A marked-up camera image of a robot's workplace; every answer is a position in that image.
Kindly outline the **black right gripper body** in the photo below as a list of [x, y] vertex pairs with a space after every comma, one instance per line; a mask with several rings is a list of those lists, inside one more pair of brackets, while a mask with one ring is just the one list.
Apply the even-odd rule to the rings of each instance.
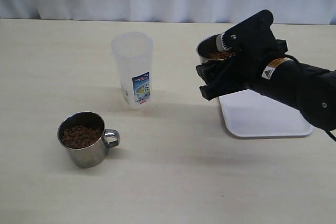
[[263, 76], [272, 60], [285, 57], [285, 46], [271, 31], [274, 16], [264, 9], [225, 32], [225, 47], [234, 56], [225, 68], [226, 90], [284, 90], [283, 73], [273, 70], [271, 77]]

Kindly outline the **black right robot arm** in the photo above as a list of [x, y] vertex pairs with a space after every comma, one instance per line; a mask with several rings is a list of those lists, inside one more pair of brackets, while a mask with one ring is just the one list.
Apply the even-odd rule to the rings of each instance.
[[204, 99], [252, 90], [298, 110], [313, 126], [335, 130], [335, 72], [299, 62], [272, 31], [264, 9], [196, 48]]

